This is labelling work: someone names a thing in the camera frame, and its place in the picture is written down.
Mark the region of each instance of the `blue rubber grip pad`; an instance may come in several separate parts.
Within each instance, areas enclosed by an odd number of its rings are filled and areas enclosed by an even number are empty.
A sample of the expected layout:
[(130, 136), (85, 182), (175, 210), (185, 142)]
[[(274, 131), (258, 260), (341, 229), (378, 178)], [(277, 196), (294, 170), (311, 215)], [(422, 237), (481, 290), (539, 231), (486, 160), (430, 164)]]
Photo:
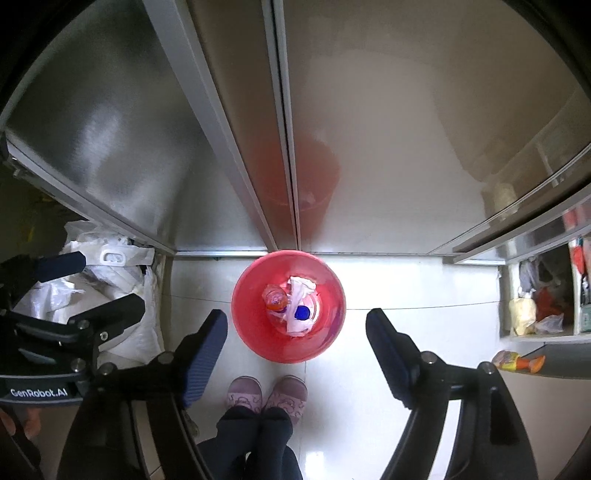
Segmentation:
[(398, 333), (382, 309), (367, 314), (365, 332), (394, 398), (414, 407), (412, 388), (418, 378), (420, 352), (408, 335)]
[(199, 331), (187, 335), (176, 349), (174, 357), (184, 386), (185, 408), (203, 395), (227, 337), (228, 318), (214, 309)]

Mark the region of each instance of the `cabinet door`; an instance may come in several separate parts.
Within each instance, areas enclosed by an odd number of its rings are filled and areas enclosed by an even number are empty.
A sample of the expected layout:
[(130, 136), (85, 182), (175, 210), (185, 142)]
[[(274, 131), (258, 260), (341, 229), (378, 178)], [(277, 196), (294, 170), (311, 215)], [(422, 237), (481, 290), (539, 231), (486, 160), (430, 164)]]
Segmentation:
[(98, 0), (25, 76), (8, 119), (29, 170), (168, 252), (264, 251), (140, 1)]
[(297, 247), (287, 152), (261, 2), (189, 0), (246, 170), (279, 249)]
[(276, 3), (306, 250), (450, 254), (591, 141), (571, 71), (501, 0)]

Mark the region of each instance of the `plastic bottle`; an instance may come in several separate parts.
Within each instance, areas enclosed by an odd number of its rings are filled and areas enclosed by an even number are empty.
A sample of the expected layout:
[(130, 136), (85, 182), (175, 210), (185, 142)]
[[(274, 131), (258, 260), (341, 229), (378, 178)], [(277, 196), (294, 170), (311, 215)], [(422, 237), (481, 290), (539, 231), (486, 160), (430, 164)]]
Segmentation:
[(279, 285), (267, 285), (262, 292), (265, 307), (272, 312), (281, 313), (287, 308), (287, 293)]

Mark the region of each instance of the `metal frame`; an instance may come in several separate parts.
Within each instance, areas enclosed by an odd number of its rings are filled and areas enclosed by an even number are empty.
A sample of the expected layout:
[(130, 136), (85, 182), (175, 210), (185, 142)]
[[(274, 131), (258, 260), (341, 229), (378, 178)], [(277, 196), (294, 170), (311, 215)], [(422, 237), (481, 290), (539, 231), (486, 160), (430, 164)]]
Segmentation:
[(291, 222), (295, 233), (295, 244), (301, 250), (300, 208), (298, 203), (296, 149), (294, 145), (293, 117), (291, 114), (290, 78), (287, 65), (287, 38), (282, 0), (261, 0), (265, 23), (265, 37), (271, 82), (275, 97), (275, 113), (285, 170), (287, 196), (290, 202)]
[[(487, 250), (491, 250), (493, 248), (499, 247), (502, 244), (518, 237), (519, 235), (523, 235), (525, 233), (532, 232), (532, 231), (536, 230), (537, 228), (545, 225), (546, 223), (556, 220), (565, 211), (570, 210), (571, 208), (577, 206), (579, 203), (583, 202), (589, 196), (591, 196), (591, 184), (587, 185), (585, 188), (579, 190), (574, 195), (571, 195), (565, 201), (559, 203), (558, 205), (556, 205), (555, 207), (553, 207), (549, 210), (546, 210), (541, 215), (539, 215), (536, 218), (534, 218), (533, 220), (530, 220), (529, 222), (521, 225), (520, 227), (517, 227), (514, 230), (506, 233), (505, 235), (501, 235), (501, 236), (491, 240), (490, 242), (487, 242), (484, 245), (481, 245), (480, 247), (477, 247), (465, 254), (458, 255), (457, 257), (455, 257), (453, 259), (453, 262), (456, 264), (464, 264), (464, 263), (468, 263), (468, 262), (474, 262), (474, 260), (478, 260), (478, 259), (472, 260), (472, 257), (475, 257), (476, 255), (481, 254), (483, 252), (486, 252)], [(557, 235), (554, 238), (551, 238), (550, 240), (537, 245), (535, 248), (529, 249), (524, 254), (516, 255), (515, 257), (508, 258), (506, 260), (499, 260), (499, 262), (497, 264), (498, 265), (507, 265), (508, 263), (519, 262), (519, 261), (529, 258), (531, 256), (538, 255), (538, 254), (546, 252), (548, 250), (552, 250), (553, 248), (559, 247), (560, 245), (564, 245), (572, 238), (576, 238), (578, 236), (585, 235), (585, 234), (589, 233), (590, 231), (591, 231), (591, 223), (586, 223), (585, 225), (582, 225), (574, 230), (569, 230), (569, 231), (564, 232), (560, 235)]]
[(184, 0), (143, 0), (170, 66), (195, 117), (267, 250), (277, 244), (226, 117), (189, 8)]
[(24, 178), (29, 183), (44, 190), (58, 202), (82, 217), (86, 217), (97, 223), (115, 227), (137, 240), (156, 247), (158, 250), (165, 252), (168, 255), (174, 255), (176, 253), (176, 250), (171, 246), (142, 233), (138, 228), (126, 223), (116, 213), (94, 204), (78, 192), (71, 189), (67, 185), (67, 180), (62, 178), (62, 175), (58, 171), (53, 170), (50, 165), (47, 165), (35, 154), (35, 152), (30, 151), (26, 145), (13, 137), (10, 132), (6, 132), (6, 134), (8, 152), (10, 155), (33, 174), (24, 175)]
[(235, 257), (235, 258), (259, 258), (267, 255), (267, 250), (183, 250), (175, 254), (175, 257)]
[(490, 222), (492, 222), (493, 220), (499, 218), (501, 215), (506, 214), (511, 209), (515, 209), (515, 207), (519, 206), (520, 203), (524, 202), (525, 200), (527, 200), (528, 198), (530, 198), (532, 195), (535, 195), (536, 193), (538, 193), (546, 185), (549, 185), (551, 183), (554, 186), (556, 186), (557, 184), (555, 182), (557, 181), (557, 179), (564, 172), (566, 172), (568, 169), (570, 169), (571, 167), (573, 167), (581, 158), (583, 158), (587, 153), (589, 153), (589, 151), (591, 151), (591, 142), (588, 143), (571, 160), (569, 160), (567, 163), (565, 163), (565, 165), (563, 165), (558, 170), (556, 170), (556, 172), (554, 172), (551, 176), (549, 176), (547, 179), (545, 179), (537, 187), (533, 188), (528, 193), (526, 193), (525, 195), (523, 195), (523, 197), (517, 199), (516, 201), (514, 201), (513, 203), (511, 203), (509, 206), (503, 208), (499, 212), (496, 212), (492, 217), (487, 218), (486, 220), (484, 220), (483, 222), (479, 223), (476, 226), (473, 226), (468, 231), (462, 233), (461, 235), (458, 235), (457, 237), (453, 238), (449, 242), (445, 242), (443, 245), (439, 245), (439, 247), (431, 250), (427, 255), (437, 255), (437, 252), (439, 252), (442, 248), (445, 248), (445, 247), (447, 247), (448, 245), (451, 245), (451, 244), (458, 244), (463, 238), (466, 239), (465, 241), (469, 241), (469, 237), (471, 235), (472, 236), (473, 235), (477, 235), (478, 233), (481, 233), (481, 232), (485, 231), (486, 230), (485, 227), (488, 227), (488, 225), (490, 224)]

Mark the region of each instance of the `metal screw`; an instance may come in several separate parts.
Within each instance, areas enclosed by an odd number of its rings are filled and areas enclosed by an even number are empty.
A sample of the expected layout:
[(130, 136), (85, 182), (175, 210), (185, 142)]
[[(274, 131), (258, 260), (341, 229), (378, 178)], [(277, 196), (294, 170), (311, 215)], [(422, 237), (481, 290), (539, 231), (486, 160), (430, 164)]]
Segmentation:
[(80, 373), (86, 368), (86, 362), (82, 358), (75, 358), (72, 360), (70, 367), (73, 372)]
[(99, 374), (100, 375), (110, 375), (111, 373), (113, 373), (115, 370), (115, 364), (111, 363), (111, 362), (107, 362), (102, 364), (99, 367)]
[(421, 359), (423, 360), (423, 362), (425, 362), (426, 364), (432, 365), (434, 364), (439, 358), (437, 355), (435, 355), (433, 352), (422, 352), (421, 353)]
[(490, 362), (482, 362), (479, 366), (489, 375), (492, 375), (496, 370), (496, 367)]
[(158, 355), (158, 363), (162, 365), (168, 365), (172, 363), (174, 359), (174, 353), (172, 352), (163, 352)]

